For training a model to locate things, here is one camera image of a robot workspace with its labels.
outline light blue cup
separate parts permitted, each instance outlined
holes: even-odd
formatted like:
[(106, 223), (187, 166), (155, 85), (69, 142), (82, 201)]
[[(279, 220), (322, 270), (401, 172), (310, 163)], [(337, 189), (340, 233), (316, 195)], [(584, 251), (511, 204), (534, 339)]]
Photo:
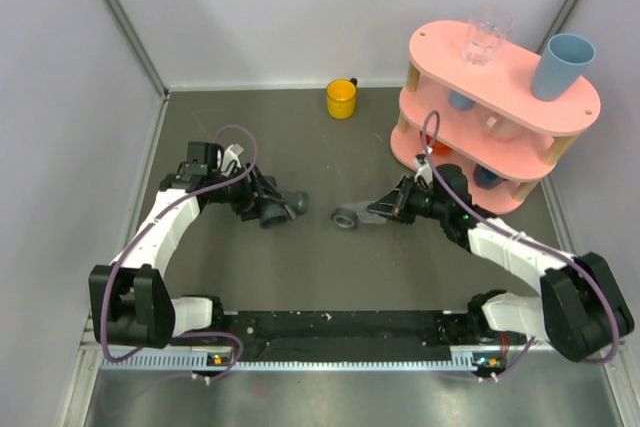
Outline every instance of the light blue cup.
[(531, 83), (531, 93), (540, 100), (556, 100), (578, 80), (596, 56), (587, 39), (575, 34), (551, 37), (542, 53)]
[(469, 110), (475, 104), (473, 99), (452, 90), (449, 94), (449, 103), (458, 110)]

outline white wall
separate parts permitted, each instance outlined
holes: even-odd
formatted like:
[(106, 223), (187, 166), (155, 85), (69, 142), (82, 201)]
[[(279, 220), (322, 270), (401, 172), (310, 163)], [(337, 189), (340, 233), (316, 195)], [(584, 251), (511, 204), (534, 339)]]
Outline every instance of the white wall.
[[(590, 39), (597, 56), (586, 77), (602, 113), (561, 159), (552, 179), (582, 252), (609, 261), (640, 322), (640, 12), (637, 0), (582, 0), (564, 29)], [(630, 345), (640, 365), (640, 339)]]
[(0, 425), (52, 425), (158, 96), (102, 0), (0, 0)]
[(564, 0), (121, 0), (170, 88), (399, 85), (420, 25), (511, 9), (512, 39), (536, 49)]

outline yellow mug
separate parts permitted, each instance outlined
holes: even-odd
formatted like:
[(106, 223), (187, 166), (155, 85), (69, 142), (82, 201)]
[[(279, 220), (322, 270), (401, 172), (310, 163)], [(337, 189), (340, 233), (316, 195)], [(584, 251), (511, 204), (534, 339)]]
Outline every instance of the yellow mug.
[(348, 119), (356, 110), (358, 79), (338, 79), (327, 85), (327, 109), (334, 119)]

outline shelf tier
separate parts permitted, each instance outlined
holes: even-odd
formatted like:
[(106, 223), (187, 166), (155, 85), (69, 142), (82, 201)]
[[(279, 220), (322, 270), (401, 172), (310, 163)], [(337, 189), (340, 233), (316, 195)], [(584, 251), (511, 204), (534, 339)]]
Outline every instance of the shelf tier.
[[(476, 105), (460, 111), (449, 104), (450, 90), (427, 78), (421, 78), (415, 92), (402, 89), (400, 111), (403, 117), (418, 130), (427, 114), (440, 112), (438, 140), (464, 154), (505, 179), (532, 181), (545, 177), (554, 165), (542, 162), (542, 155), (553, 143), (553, 137), (524, 130), (509, 142), (491, 138), (484, 130)], [(427, 133), (433, 133), (435, 121), (431, 121)]]
[[(409, 167), (416, 170), (413, 164), (413, 158), (422, 151), (420, 145), (420, 137), (418, 130), (409, 128), (407, 132), (400, 132), (396, 127), (391, 133), (391, 151), (396, 158)], [(438, 155), (434, 154), (433, 159), (436, 165), (440, 164), (456, 164), (462, 168), (462, 172), (469, 182), (469, 192), (475, 204), (498, 215), (506, 214), (517, 209), (521, 204), (521, 200), (515, 200), (513, 193), (517, 188), (517, 183), (505, 181), (491, 190), (484, 190), (473, 182), (473, 169), (476, 164), (457, 152)]]
[(600, 97), (580, 77), (553, 102), (536, 99), (530, 90), (540, 56), (505, 42), (493, 62), (476, 66), (462, 58), (467, 24), (454, 20), (432, 22), (419, 28), (409, 42), (413, 65), (448, 88), (541, 134), (577, 135), (600, 114)]

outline transparent plastic cup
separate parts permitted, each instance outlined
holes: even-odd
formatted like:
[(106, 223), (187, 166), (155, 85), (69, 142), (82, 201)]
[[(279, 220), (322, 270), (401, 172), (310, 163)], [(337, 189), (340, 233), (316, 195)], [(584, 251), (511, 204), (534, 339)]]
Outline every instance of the transparent plastic cup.
[(513, 15), (493, 4), (483, 4), (471, 12), (467, 48), (462, 56), (474, 65), (491, 62), (513, 27)]

